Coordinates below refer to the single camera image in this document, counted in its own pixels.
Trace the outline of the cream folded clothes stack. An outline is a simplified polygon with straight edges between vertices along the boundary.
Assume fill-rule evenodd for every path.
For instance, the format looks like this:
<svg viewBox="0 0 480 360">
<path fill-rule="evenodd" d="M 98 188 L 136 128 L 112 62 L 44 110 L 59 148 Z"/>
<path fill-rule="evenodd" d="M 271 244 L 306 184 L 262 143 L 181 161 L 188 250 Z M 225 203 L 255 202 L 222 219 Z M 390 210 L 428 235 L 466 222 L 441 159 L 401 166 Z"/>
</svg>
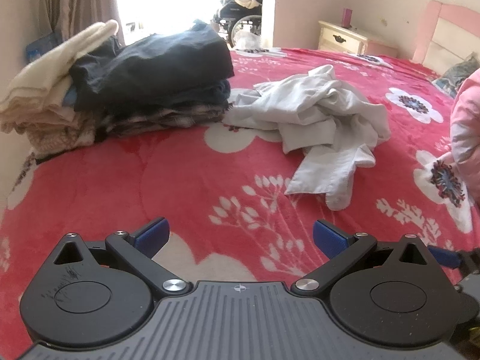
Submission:
<svg viewBox="0 0 480 360">
<path fill-rule="evenodd" d="M 1 100 L 1 131 L 25 134 L 38 158 L 95 142 L 95 117 L 63 104 L 75 61 L 115 35 L 116 20 L 97 22 L 26 66 Z"/>
</svg>

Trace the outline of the wheelchair with clothes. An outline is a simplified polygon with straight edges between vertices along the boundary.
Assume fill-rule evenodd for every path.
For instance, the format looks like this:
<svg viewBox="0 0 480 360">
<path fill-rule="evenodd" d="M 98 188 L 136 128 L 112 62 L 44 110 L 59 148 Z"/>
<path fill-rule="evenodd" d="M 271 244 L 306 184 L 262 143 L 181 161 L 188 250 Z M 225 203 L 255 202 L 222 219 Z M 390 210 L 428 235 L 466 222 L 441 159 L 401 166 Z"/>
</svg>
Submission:
<svg viewBox="0 0 480 360">
<path fill-rule="evenodd" d="M 263 0 L 222 0 L 211 20 L 211 26 L 234 48 L 239 33 L 261 35 Z"/>
</svg>

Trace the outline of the pink quilted jacket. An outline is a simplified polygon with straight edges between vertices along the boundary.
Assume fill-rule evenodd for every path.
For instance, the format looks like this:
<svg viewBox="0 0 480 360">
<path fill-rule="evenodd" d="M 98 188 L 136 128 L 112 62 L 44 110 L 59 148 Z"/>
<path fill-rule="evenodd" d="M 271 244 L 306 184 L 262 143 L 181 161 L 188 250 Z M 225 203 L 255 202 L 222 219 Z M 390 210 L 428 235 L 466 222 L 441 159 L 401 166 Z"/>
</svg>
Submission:
<svg viewBox="0 0 480 360">
<path fill-rule="evenodd" d="M 450 118 L 451 153 L 469 193 L 479 200 L 479 69 L 457 92 Z"/>
</svg>

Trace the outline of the floral pillow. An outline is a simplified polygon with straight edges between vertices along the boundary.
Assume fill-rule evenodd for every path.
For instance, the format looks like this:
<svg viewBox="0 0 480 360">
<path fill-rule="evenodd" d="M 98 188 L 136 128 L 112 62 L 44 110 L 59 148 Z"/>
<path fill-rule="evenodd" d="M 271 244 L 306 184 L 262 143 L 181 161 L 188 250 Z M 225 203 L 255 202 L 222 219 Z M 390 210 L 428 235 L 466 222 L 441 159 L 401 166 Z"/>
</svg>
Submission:
<svg viewBox="0 0 480 360">
<path fill-rule="evenodd" d="M 479 58 L 472 53 L 467 59 L 450 67 L 441 77 L 432 81 L 435 88 L 455 98 L 463 82 L 479 69 Z"/>
</svg>

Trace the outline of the red floral blanket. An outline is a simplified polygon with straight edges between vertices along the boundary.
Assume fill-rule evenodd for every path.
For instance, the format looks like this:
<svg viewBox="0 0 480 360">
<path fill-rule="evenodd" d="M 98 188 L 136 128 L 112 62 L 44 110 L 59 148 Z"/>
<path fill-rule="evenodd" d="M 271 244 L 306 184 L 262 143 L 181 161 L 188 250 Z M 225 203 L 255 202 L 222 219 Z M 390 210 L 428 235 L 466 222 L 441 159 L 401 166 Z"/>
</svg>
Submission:
<svg viewBox="0 0 480 360">
<path fill-rule="evenodd" d="M 20 299 L 68 232 L 96 241 L 165 217 L 171 237 L 156 260 L 188 281 L 294 281 L 326 261 L 312 241 L 318 219 L 382 241 L 413 233 L 449 250 L 479 246 L 479 210 L 444 158 L 452 100 L 429 70 L 306 49 L 232 60 L 235 89 L 330 64 L 387 109 L 391 138 L 374 150 L 373 167 L 356 170 L 349 207 L 331 211 L 320 195 L 286 195 L 303 153 L 285 154 L 276 132 L 225 124 L 109 138 L 40 164 L 27 157 L 1 223 L 3 358 L 30 346 Z"/>
</svg>

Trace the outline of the cream nightstand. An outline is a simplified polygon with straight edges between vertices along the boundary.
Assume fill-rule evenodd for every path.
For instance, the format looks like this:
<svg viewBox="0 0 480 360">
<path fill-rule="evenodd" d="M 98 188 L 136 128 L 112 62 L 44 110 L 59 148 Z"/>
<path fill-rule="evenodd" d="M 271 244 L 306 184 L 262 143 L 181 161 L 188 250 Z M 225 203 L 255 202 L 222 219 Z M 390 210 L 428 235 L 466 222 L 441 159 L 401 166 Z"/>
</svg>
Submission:
<svg viewBox="0 0 480 360">
<path fill-rule="evenodd" d="M 357 55 L 399 55 L 397 46 L 380 36 L 359 29 L 343 28 L 322 20 L 319 20 L 318 24 L 318 50 Z"/>
</svg>

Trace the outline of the pink cup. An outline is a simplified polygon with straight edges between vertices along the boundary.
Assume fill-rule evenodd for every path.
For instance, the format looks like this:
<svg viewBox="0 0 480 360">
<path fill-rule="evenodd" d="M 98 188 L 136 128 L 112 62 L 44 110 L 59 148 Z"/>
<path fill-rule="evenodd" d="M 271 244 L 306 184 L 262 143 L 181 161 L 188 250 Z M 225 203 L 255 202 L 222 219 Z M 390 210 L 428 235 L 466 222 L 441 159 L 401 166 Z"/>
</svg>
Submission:
<svg viewBox="0 0 480 360">
<path fill-rule="evenodd" d="M 345 29 L 352 27 L 352 9 L 344 8 L 341 26 Z"/>
</svg>

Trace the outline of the white shirt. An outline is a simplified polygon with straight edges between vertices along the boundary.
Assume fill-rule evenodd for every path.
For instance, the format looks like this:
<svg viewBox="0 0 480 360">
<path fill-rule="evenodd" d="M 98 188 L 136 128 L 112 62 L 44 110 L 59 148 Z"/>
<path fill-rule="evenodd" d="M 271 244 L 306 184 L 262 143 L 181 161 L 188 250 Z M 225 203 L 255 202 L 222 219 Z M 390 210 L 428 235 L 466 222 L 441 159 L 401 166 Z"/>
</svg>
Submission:
<svg viewBox="0 0 480 360">
<path fill-rule="evenodd" d="M 227 125 L 278 131 L 284 153 L 304 152 L 286 194 L 322 194 L 332 211 L 347 208 L 359 167 L 374 167 L 374 149 L 391 137 L 387 109 L 339 80 L 331 65 L 238 89 Z"/>
</svg>

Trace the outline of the pink headboard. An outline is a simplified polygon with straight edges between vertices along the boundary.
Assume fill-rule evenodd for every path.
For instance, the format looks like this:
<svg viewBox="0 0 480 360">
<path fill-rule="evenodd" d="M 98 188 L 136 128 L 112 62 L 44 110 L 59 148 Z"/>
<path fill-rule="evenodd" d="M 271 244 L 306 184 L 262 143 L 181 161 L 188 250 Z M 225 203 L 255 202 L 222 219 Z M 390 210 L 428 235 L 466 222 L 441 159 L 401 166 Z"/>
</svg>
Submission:
<svg viewBox="0 0 480 360">
<path fill-rule="evenodd" d="M 439 75 L 479 57 L 480 14 L 467 7 L 430 1 L 416 33 L 412 61 Z"/>
</svg>

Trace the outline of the dark folded clothes stack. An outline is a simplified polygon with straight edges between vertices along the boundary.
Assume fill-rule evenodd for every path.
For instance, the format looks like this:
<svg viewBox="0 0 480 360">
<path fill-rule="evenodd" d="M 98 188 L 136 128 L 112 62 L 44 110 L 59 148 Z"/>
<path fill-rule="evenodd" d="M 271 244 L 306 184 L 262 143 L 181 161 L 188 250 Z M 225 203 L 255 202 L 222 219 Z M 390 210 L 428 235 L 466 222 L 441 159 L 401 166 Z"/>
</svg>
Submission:
<svg viewBox="0 0 480 360">
<path fill-rule="evenodd" d="M 129 46 L 111 36 L 78 58 L 69 75 L 74 110 L 95 117 L 97 135 L 120 137 L 221 120 L 234 69 L 225 41 L 197 22 Z"/>
</svg>

